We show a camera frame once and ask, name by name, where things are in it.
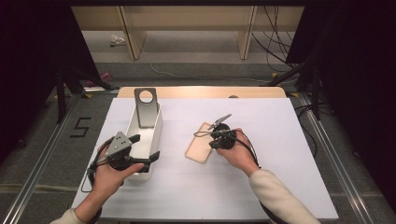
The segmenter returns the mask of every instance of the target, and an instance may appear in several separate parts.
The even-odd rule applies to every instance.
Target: cable
[[[94,174],[95,174],[95,172],[96,172],[96,169],[98,168],[98,166],[107,164],[107,162],[103,162],[103,163],[98,164],[97,162],[98,162],[98,160],[99,160],[99,156],[102,154],[103,150],[111,144],[111,142],[113,141],[113,138],[114,138],[114,137],[111,137],[110,139],[108,139],[107,141],[105,141],[105,142],[100,146],[100,148],[98,149],[98,152],[96,153],[95,159],[93,159],[91,165],[90,165],[90,166],[88,167],[88,169],[87,169],[87,173],[85,174],[84,181],[83,181],[83,183],[82,183],[82,185],[81,185],[81,188],[80,188],[81,192],[83,192],[83,193],[89,193],[89,192],[92,191],[92,190],[84,190],[84,189],[83,189],[84,184],[85,184],[85,181],[86,181],[87,178],[88,178],[88,179],[90,180],[91,187],[93,187],[93,184],[94,184],[94,182],[95,182],[95,176],[94,176]]]
[[[271,41],[276,42],[276,43],[279,45],[280,51],[282,51],[282,54],[283,54],[283,56],[284,56],[285,59],[286,59],[287,57],[286,57],[286,55],[285,55],[285,52],[286,52],[286,53],[288,54],[288,56],[289,56],[289,51],[286,49],[286,46],[288,46],[288,45],[286,45],[286,44],[283,43],[282,39],[281,39],[280,36],[279,36],[278,30],[277,30],[277,17],[278,17],[278,13],[279,13],[279,6],[274,6],[274,11],[275,11],[275,16],[274,16],[275,18],[274,18],[274,20],[275,20],[275,22],[273,22],[273,21],[271,20],[271,17],[269,16],[266,7],[264,7],[264,11],[265,11],[266,16],[267,16],[267,18],[268,18],[268,20],[269,20],[269,22],[270,22],[270,24],[271,24],[271,27],[273,28],[273,32],[272,32],[272,34],[271,34],[271,37],[269,37],[266,33],[264,33],[264,34],[270,39],[270,42],[269,42],[269,44],[268,44],[268,48],[270,47]],[[273,39],[274,34],[276,35],[277,41],[275,41],[275,40]]]
[[[208,79],[222,79],[222,80],[231,80],[231,81],[241,81],[241,80],[248,80],[248,81],[258,81],[258,82],[267,82],[267,83],[269,83],[269,82],[272,82],[272,81],[265,81],[265,80],[254,79],[254,78],[227,78],[227,77],[183,77],[183,76],[176,76],[176,75],[173,75],[173,74],[171,74],[171,73],[167,73],[167,72],[161,72],[161,71],[157,71],[157,70],[156,70],[156,69],[153,67],[152,63],[150,63],[149,65],[150,65],[151,69],[152,69],[154,72],[158,73],[158,74],[165,74],[165,75],[168,75],[168,76],[170,76],[170,77],[177,77],[177,78],[195,78],[195,79],[201,79],[201,80],[208,80]]]
[[[291,38],[289,32],[286,32],[286,34],[289,36],[290,40],[293,41],[293,38]]]
[[[241,144],[243,147],[245,147],[245,148],[247,149],[247,151],[250,153],[252,159],[253,159],[254,162],[257,164],[257,166],[260,167],[259,162],[258,162],[258,160],[257,160],[256,150],[254,149],[254,146],[251,144],[251,142],[250,142],[250,140],[248,139],[248,137],[247,137],[243,132],[241,132],[241,131],[239,131],[239,130],[234,130],[234,131],[240,132],[242,135],[244,135],[245,138],[247,139],[248,143],[250,144],[250,146],[248,146],[248,145],[247,145],[246,143],[244,143],[243,141],[237,139],[236,137],[233,137],[233,136],[230,136],[229,134],[227,134],[227,133],[229,133],[229,132],[231,132],[231,131],[232,131],[232,130],[220,130],[220,131],[217,131],[217,133],[219,134],[219,136],[222,136],[222,137],[224,137],[224,138],[231,138],[231,139],[233,139],[234,141],[240,143],[240,144]],[[203,137],[203,136],[206,136],[206,135],[211,135],[212,133],[213,133],[213,132],[196,132],[196,133],[194,133],[194,136],[196,136],[196,137]]]
[[[327,105],[326,103],[318,103],[318,105]],[[313,157],[315,158],[318,154],[318,144],[315,141],[314,136],[305,128],[305,126],[301,123],[301,116],[304,112],[307,112],[309,110],[312,110],[313,105],[301,105],[301,106],[297,106],[294,108],[295,111],[302,109],[302,111],[300,111],[300,113],[297,115],[297,120],[300,122],[300,125],[302,127],[302,129],[306,132],[306,134],[308,134],[308,136],[312,139],[313,143],[314,143],[314,152],[313,152]]]
[[[252,33],[251,35],[252,35],[253,38],[256,40],[256,42],[260,45],[260,47],[262,47],[262,48],[267,52],[267,54],[268,54],[268,53],[271,54],[272,56],[274,56],[275,58],[277,58],[278,60],[280,60],[282,63],[284,63],[285,65],[288,65],[289,67],[293,68],[292,65],[286,63],[285,60],[279,58],[279,57],[276,56],[271,50],[269,50],[268,48],[266,48],[266,47],[256,38],[256,36],[255,36],[253,33]]]
[[[297,78],[293,79],[293,80],[290,80],[290,81],[283,81],[282,83],[291,83],[291,82],[295,82],[295,81],[297,81]]]
[[[290,48],[290,45],[287,45],[287,44],[284,44],[284,43],[281,43],[281,42],[278,42],[278,41],[272,39],[271,36],[269,36],[269,35],[266,34],[265,32],[262,32],[262,33],[263,33],[268,39],[271,39],[273,42],[275,42],[275,43],[277,43],[277,44],[281,44],[281,45],[283,45],[283,46],[285,46],[285,47]]]

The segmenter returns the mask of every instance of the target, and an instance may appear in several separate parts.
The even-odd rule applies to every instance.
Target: white table
[[[242,128],[256,149],[262,169],[271,170],[318,219],[337,213],[304,138],[290,100],[159,98],[163,129],[153,174],[146,182],[125,181],[104,205],[102,218],[156,221],[256,221],[268,219],[252,193],[248,178],[211,153],[206,164],[188,160],[184,152],[201,124],[233,114],[231,128]],[[92,150],[128,127],[133,98],[117,98]],[[88,181],[82,181],[89,189]],[[86,196],[80,190],[72,207]]]

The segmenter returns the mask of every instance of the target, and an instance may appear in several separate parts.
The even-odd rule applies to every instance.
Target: metal rail
[[[75,105],[77,104],[79,98],[80,95],[73,95],[71,97],[70,107],[67,110],[64,119],[55,126],[55,129],[52,132],[48,143],[44,147],[44,150],[41,152],[41,155],[38,158],[37,163],[35,164],[35,167],[33,168],[32,172],[29,174],[29,177],[23,184],[18,196],[15,198],[14,202],[9,207],[7,216],[3,221],[4,224],[18,223],[19,219],[21,218],[23,210],[28,204],[33,194],[33,191],[35,190],[35,185],[37,184],[38,180],[44,173],[44,170],[52,156],[52,153],[56,148],[56,146],[58,145],[58,142],[62,136],[68,118],[70,117],[70,114],[73,111]]]
[[[301,93],[300,100],[303,105],[310,105],[308,97],[303,92]],[[312,126],[314,127],[316,134],[318,135],[318,139],[320,140],[320,143],[326,152],[329,162],[332,165],[338,180],[340,181],[341,187],[343,188],[359,223],[374,223],[363,198],[359,195],[357,188],[350,179],[344,164],[341,162],[320,120],[316,120],[314,114],[311,111],[308,112],[308,117]]]

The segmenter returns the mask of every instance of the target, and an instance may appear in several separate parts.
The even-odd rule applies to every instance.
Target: phone case
[[[204,122],[198,132],[208,132],[207,129],[209,128],[209,126],[210,124]],[[210,134],[202,137],[194,136],[194,138],[192,138],[189,148],[187,148],[187,151],[185,153],[186,157],[192,161],[204,164],[210,152],[212,151],[212,148],[209,145],[209,142],[211,141],[213,141],[213,138],[210,136]]]

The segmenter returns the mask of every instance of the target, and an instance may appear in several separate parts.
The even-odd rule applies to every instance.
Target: black cable
[[[273,66],[271,66],[271,64],[268,61],[268,54],[271,54],[272,56],[274,56],[275,58],[277,58],[278,60],[280,60],[282,63],[284,63],[285,65],[288,65],[289,67],[293,68],[292,65],[286,63],[286,61],[284,61],[283,59],[279,58],[278,56],[276,56],[271,50],[269,50],[268,48],[266,48],[257,38],[256,36],[252,33],[253,38],[256,40],[256,42],[259,44],[260,47],[262,47],[262,49],[264,49],[267,52],[267,63],[268,65],[271,67],[271,69],[277,71],[277,72],[287,72],[287,71],[280,71],[275,69]]]
[[[279,36],[278,30],[277,30],[277,16],[278,16],[278,13],[279,13],[279,6],[274,6],[274,14],[275,14],[275,16],[274,16],[275,22],[274,22],[274,23],[272,22],[272,20],[271,20],[269,14],[268,14],[268,11],[267,11],[266,7],[264,7],[264,11],[265,11],[265,13],[266,13],[266,15],[267,15],[267,18],[268,18],[268,20],[269,20],[269,22],[270,22],[270,24],[271,24],[271,26],[272,26],[272,28],[273,28],[273,33],[272,33],[270,39],[273,40],[272,36],[274,36],[274,33],[275,33],[275,34],[276,34],[276,38],[277,38],[278,41],[277,41],[277,42],[276,42],[275,40],[273,40],[273,41],[276,42],[276,43],[278,43],[279,48],[280,48],[280,51],[282,51],[283,57],[285,57],[285,59],[286,59],[287,57],[286,57],[286,55],[285,55],[285,52],[286,52],[286,53],[288,54],[288,56],[289,56],[289,51],[286,49],[286,46],[287,46],[287,45],[285,45],[285,44],[283,43],[282,39],[281,39],[280,36]]]
[[[262,32],[268,39],[271,39],[271,36],[269,36],[268,34],[266,34],[265,32]],[[285,43],[280,43],[280,42],[278,42],[278,41],[276,41],[276,40],[274,40],[274,39],[272,39],[272,41],[273,42],[275,42],[275,43],[277,43],[277,44],[281,44],[281,45],[283,45],[283,46],[286,46],[286,47],[290,47],[290,45],[287,45],[287,44],[285,44]]]
[[[312,142],[314,143],[314,152],[313,152],[313,157],[315,158],[318,154],[318,144],[317,141],[315,141],[314,136],[305,128],[305,126],[301,123],[301,116],[304,112],[307,112],[309,110],[312,110],[313,105],[301,105],[298,107],[295,107],[294,110],[298,110],[298,109],[303,109],[302,111],[300,111],[300,113],[297,115],[297,120],[300,122],[300,125],[302,127],[302,129],[306,132],[306,134],[308,134],[308,136],[312,139]]]
[[[219,135],[223,136],[223,137],[227,137],[227,138],[231,138],[233,140],[235,140],[236,142],[240,143],[242,146],[244,146],[247,151],[250,153],[251,157],[253,158],[254,162],[256,163],[257,166],[260,167],[259,162],[257,161],[257,156],[256,156],[256,152],[254,151],[253,147],[249,147],[246,143],[242,142],[241,140],[237,139],[236,137],[230,136],[226,133],[220,133]]]
[[[274,215],[274,213],[272,213],[267,207],[264,206],[264,204],[262,204],[260,202],[260,205],[262,206],[262,210],[264,210],[264,212],[268,215],[269,218],[271,218],[271,220],[273,220],[276,224],[288,224],[286,221],[284,221],[283,219],[281,219],[280,217],[277,217],[276,215]]]
[[[102,207],[100,207],[99,211],[96,212],[95,216],[93,216],[93,218],[88,221],[87,224],[96,224],[100,216],[102,215],[102,210]]]
[[[328,103],[318,103],[318,105],[328,105]],[[297,109],[300,109],[300,108],[303,108],[303,107],[307,107],[307,106],[310,106],[310,109],[312,107],[312,105],[301,105],[301,106],[295,107],[294,110],[297,110]],[[333,112],[328,113],[328,112],[324,112],[322,110],[319,110],[319,112],[322,113],[322,114],[328,115],[328,116],[335,116],[335,114]]]
[[[91,192],[91,190],[83,190],[82,187],[84,186],[85,181],[87,180],[87,177],[88,177],[88,179],[90,180],[91,187],[93,187],[93,184],[94,184],[94,182],[95,182],[95,175],[94,175],[94,174],[95,174],[95,172],[96,172],[97,167],[98,167],[98,166],[101,166],[101,165],[107,164],[107,162],[101,163],[101,164],[97,164],[97,162],[98,162],[98,160],[99,160],[99,156],[102,154],[103,150],[111,144],[111,142],[113,141],[113,138],[114,138],[114,137],[112,137],[112,138],[108,139],[107,141],[105,141],[105,142],[101,145],[101,147],[98,149],[98,152],[96,153],[95,159],[93,159],[91,165],[90,165],[90,166],[88,167],[88,169],[87,169],[87,173],[86,173],[85,178],[84,178],[84,181],[83,181],[83,183],[82,183],[82,185],[81,185],[81,192],[84,192],[84,193],[89,193],[89,192]]]

